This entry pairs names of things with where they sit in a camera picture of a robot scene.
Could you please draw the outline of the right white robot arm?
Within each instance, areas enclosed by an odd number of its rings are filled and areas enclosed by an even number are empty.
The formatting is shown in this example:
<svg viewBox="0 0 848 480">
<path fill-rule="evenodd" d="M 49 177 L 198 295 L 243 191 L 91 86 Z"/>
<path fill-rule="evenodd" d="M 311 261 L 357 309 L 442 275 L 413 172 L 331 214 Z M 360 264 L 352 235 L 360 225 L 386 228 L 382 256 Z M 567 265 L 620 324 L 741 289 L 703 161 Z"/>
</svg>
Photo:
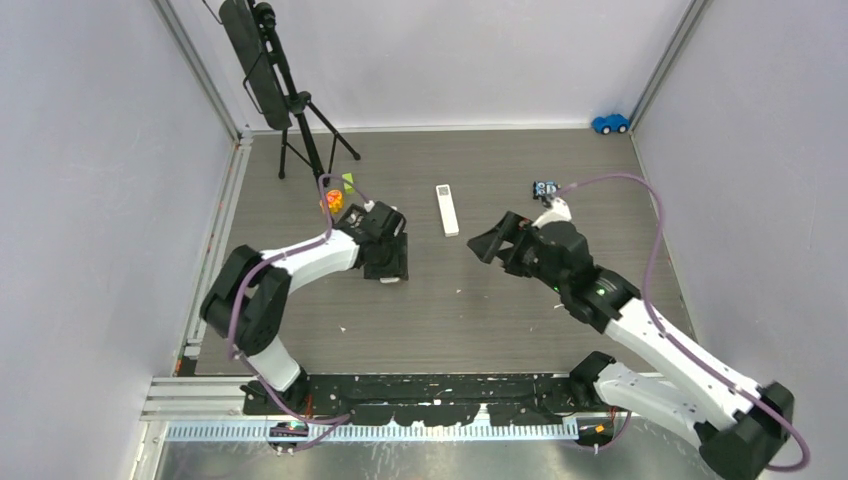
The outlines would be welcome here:
<svg viewBox="0 0 848 480">
<path fill-rule="evenodd" d="M 570 374 L 580 408 L 606 403 L 635 412 L 693 445 L 723 479 L 757 478 L 788 440 L 793 394 L 778 382 L 760 385 L 667 324 L 634 285 L 594 262 L 569 215 L 531 221 L 508 212 L 467 245 L 483 263 L 499 259 L 506 273 L 541 281 L 573 318 L 665 378 L 646 378 L 593 353 Z"/>
</svg>

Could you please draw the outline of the long white remote control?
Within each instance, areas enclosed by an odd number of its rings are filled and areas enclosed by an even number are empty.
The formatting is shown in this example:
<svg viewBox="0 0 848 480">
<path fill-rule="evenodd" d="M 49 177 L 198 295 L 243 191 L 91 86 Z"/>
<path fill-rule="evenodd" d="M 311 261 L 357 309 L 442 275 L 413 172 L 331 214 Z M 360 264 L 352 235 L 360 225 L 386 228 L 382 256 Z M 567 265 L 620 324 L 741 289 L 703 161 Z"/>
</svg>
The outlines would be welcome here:
<svg viewBox="0 0 848 480">
<path fill-rule="evenodd" d="M 448 184 L 440 184 L 435 189 L 444 235 L 458 236 L 459 224 L 451 187 Z"/>
</svg>

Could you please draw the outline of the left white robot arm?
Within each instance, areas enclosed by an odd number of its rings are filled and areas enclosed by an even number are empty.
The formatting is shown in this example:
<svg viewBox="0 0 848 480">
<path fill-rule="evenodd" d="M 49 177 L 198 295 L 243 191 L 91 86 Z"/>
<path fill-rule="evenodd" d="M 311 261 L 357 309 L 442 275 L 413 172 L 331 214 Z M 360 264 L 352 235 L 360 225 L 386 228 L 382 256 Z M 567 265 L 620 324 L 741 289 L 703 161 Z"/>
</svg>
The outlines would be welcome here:
<svg viewBox="0 0 848 480">
<path fill-rule="evenodd" d="M 329 230 L 276 250 L 234 249 L 199 309 L 200 318 L 267 385 L 280 412 L 298 412 L 307 398 L 303 367 L 279 336 L 290 294 L 331 274 L 360 269 L 367 280 L 408 279 L 406 218 L 380 201 L 350 206 Z"/>
</svg>

